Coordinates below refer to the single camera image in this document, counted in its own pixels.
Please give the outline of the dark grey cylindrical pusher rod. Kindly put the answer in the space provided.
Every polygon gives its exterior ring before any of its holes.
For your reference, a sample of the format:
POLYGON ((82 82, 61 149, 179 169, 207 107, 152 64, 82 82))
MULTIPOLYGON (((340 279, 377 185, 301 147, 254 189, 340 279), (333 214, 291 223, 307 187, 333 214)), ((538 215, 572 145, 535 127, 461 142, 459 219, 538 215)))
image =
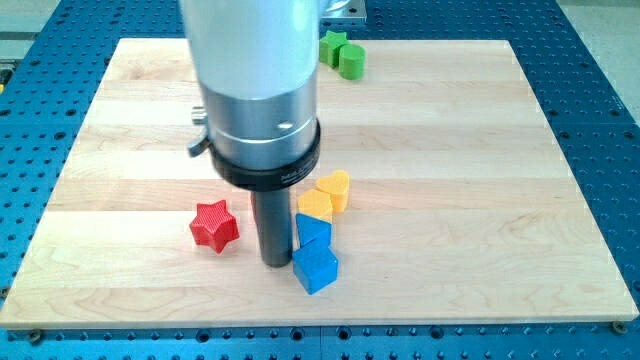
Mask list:
POLYGON ((293 248, 289 190, 255 192, 254 219, 262 261, 274 268, 287 265, 293 248))

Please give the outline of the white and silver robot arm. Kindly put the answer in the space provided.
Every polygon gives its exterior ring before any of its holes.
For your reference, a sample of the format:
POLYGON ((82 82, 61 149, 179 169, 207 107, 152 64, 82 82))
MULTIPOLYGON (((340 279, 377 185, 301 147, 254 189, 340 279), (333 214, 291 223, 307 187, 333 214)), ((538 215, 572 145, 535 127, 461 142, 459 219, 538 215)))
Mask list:
POLYGON ((230 184, 251 193, 262 261, 292 257, 291 186, 320 154, 318 0, 181 0, 210 152, 230 184))

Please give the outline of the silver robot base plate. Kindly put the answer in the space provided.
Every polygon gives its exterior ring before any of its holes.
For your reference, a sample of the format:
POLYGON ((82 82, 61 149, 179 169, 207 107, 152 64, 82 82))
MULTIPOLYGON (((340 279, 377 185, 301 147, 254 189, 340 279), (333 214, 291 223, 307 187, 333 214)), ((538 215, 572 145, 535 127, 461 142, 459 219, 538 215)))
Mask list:
POLYGON ((323 25, 364 25, 367 20, 366 0, 325 0, 320 2, 323 25))

